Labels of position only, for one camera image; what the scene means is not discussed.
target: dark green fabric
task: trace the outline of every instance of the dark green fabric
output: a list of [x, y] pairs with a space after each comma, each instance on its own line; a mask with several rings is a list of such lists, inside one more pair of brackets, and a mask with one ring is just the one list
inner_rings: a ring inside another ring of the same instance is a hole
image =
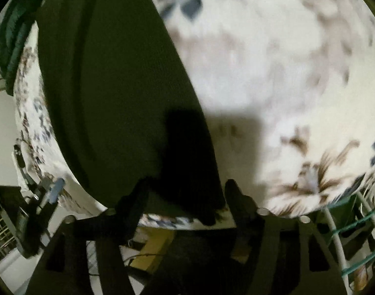
[[151, 212], [214, 224], [210, 134], [152, 1], [47, 0], [36, 20], [51, 122], [84, 189], [114, 207], [152, 177]]
[[25, 41], [42, 1], [12, 0], [0, 26], [0, 72], [11, 96]]

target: green cloth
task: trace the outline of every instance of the green cloth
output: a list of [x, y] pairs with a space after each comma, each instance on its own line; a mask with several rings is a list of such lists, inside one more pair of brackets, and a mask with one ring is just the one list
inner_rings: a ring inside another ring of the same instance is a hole
[[114, 207], [152, 177], [151, 212], [214, 224], [210, 134], [152, 1], [46, 0], [36, 20], [52, 126], [83, 188]]
[[43, 0], [12, 0], [0, 26], [0, 73], [13, 95], [17, 69], [35, 12]]

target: white wall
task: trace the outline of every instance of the white wall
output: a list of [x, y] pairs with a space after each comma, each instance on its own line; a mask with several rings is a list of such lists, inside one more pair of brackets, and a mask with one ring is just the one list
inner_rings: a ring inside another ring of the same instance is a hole
[[17, 172], [11, 153], [18, 137], [15, 124], [14, 100], [5, 91], [0, 92], [0, 184], [17, 185]]

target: dark green garment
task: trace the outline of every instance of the dark green garment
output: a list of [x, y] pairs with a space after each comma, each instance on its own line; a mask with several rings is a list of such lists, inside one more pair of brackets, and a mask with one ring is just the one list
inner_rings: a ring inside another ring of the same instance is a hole
[[225, 201], [210, 134], [152, 1], [47, 0], [36, 20], [51, 122], [84, 189], [113, 207], [152, 177], [148, 212], [213, 224]]
[[12, 0], [0, 26], [0, 73], [6, 92], [13, 95], [15, 77], [23, 47], [43, 0]]

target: floral tablecloth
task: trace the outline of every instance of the floral tablecloth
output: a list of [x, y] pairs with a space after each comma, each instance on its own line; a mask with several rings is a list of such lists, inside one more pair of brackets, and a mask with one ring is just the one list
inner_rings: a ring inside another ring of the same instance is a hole
[[[375, 181], [375, 18], [363, 0], [153, 2], [206, 115], [223, 184], [233, 178], [259, 206], [298, 216]], [[53, 134], [37, 33], [34, 24], [14, 89], [27, 163], [66, 179], [62, 205], [96, 215], [102, 206]]]

